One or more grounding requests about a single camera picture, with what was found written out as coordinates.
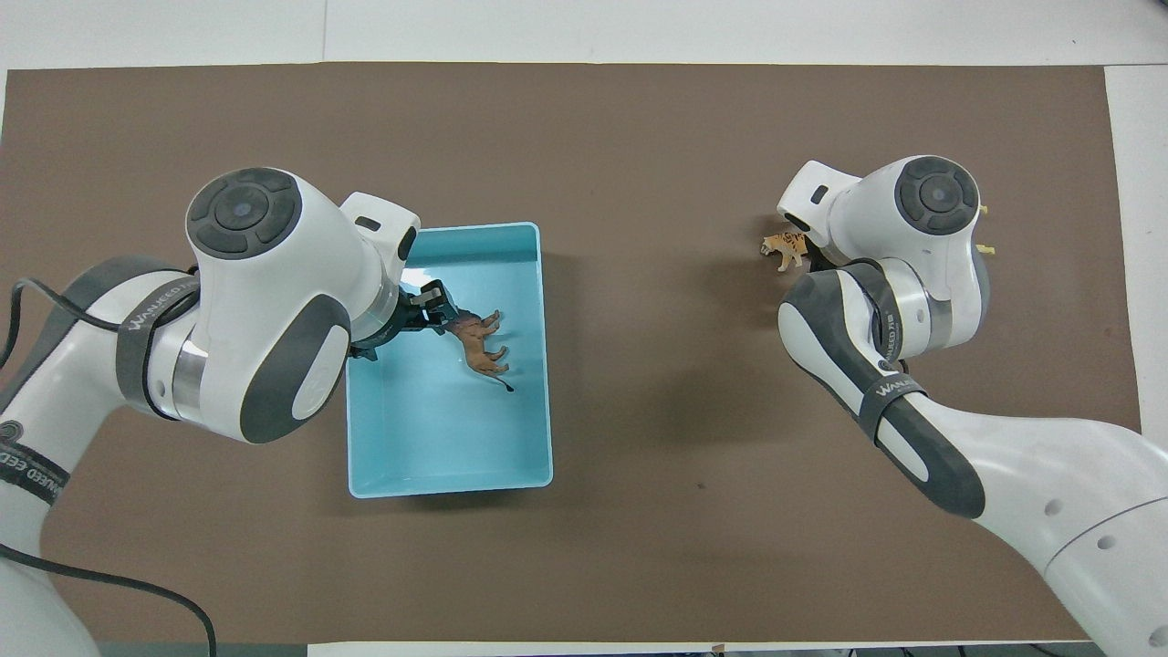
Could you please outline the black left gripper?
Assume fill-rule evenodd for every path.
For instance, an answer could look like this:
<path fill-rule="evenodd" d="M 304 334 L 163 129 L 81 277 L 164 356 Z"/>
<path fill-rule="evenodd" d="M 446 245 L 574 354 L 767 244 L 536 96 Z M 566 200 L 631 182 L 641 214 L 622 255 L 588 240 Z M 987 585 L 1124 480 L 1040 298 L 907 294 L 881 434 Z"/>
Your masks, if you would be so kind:
<path fill-rule="evenodd" d="M 417 331 L 447 332 L 460 316 L 459 307 L 442 307 L 449 303 L 442 281 L 430 281 L 417 293 L 409 293 L 402 286 L 392 288 L 392 292 L 380 288 L 369 307 L 353 323 L 348 357 L 376 361 L 380 345 L 391 341 L 412 323 Z"/>

